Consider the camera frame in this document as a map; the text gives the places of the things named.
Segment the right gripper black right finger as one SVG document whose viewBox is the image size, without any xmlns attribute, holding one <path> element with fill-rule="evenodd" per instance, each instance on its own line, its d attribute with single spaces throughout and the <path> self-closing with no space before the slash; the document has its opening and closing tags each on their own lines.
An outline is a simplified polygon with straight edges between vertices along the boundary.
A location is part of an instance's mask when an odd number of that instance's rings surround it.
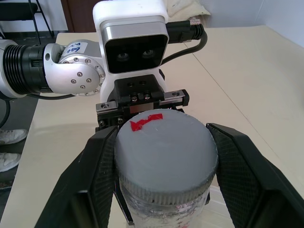
<svg viewBox="0 0 304 228">
<path fill-rule="evenodd" d="M 220 191 L 235 228 L 304 228 L 304 199 L 251 139 L 207 124 L 218 150 Z"/>
</svg>

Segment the clear jar with grey lid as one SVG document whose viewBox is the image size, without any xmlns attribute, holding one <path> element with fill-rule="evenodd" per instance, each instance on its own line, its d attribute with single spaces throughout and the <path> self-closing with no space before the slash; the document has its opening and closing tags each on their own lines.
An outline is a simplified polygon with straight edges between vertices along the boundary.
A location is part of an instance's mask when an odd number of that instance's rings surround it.
<svg viewBox="0 0 304 228">
<path fill-rule="evenodd" d="M 120 189 L 133 218 L 133 225 L 126 223 L 126 228 L 201 228 L 206 192 L 186 204 L 163 206 L 142 201 L 124 187 Z"/>
</svg>

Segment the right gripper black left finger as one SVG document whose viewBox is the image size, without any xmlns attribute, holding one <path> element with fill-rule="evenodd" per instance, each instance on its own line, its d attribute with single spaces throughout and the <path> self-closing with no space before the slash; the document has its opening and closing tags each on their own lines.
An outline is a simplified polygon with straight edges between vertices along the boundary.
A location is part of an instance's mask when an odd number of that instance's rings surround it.
<svg viewBox="0 0 304 228">
<path fill-rule="evenodd" d="M 108 228 L 116 126 L 96 132 L 59 177 L 35 228 Z"/>
</svg>

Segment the grey jar lid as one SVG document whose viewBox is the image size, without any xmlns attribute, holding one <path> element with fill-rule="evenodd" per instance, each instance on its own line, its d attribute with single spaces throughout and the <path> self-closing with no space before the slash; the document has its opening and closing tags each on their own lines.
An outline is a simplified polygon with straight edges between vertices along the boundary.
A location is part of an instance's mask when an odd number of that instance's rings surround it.
<svg viewBox="0 0 304 228">
<path fill-rule="evenodd" d="M 115 140 L 121 189 L 156 205 L 181 205 L 208 190 L 218 151 L 207 127 L 172 109 L 142 112 Z"/>
</svg>

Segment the brown wooden door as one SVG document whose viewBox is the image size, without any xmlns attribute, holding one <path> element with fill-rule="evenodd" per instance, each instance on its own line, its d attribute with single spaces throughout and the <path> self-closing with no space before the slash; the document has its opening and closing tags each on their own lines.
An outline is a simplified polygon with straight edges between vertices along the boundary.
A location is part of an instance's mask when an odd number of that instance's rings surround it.
<svg viewBox="0 0 304 228">
<path fill-rule="evenodd" d="M 93 7 L 100 0 L 61 0 L 69 32 L 95 32 Z"/>
</svg>

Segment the white sneaker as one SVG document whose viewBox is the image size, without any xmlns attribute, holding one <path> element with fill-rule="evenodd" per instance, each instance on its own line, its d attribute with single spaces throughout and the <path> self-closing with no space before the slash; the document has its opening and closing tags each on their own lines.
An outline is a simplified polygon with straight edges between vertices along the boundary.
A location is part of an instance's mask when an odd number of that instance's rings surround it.
<svg viewBox="0 0 304 228">
<path fill-rule="evenodd" d="M 28 131 L 25 129 L 0 130 L 0 145 L 19 143 L 26 139 Z"/>
<path fill-rule="evenodd" d="M 0 153 L 0 172 L 16 167 L 20 159 L 21 155 L 18 153 Z"/>
</svg>

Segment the black metal chair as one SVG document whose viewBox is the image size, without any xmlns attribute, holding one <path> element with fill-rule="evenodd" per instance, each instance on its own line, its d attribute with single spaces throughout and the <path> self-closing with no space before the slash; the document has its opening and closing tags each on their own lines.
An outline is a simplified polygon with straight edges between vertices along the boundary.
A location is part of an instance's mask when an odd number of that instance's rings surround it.
<svg viewBox="0 0 304 228">
<path fill-rule="evenodd" d="M 47 26 L 48 32 L 52 38 L 54 38 L 54 32 L 50 29 L 47 22 L 43 9 L 38 0 L 32 2 L 27 0 L 27 2 L 4 2 L 0 3 L 0 21 L 33 21 L 35 32 L 40 42 L 40 35 L 37 27 L 37 22 L 35 15 L 37 13 L 41 14 L 43 20 Z"/>
</svg>

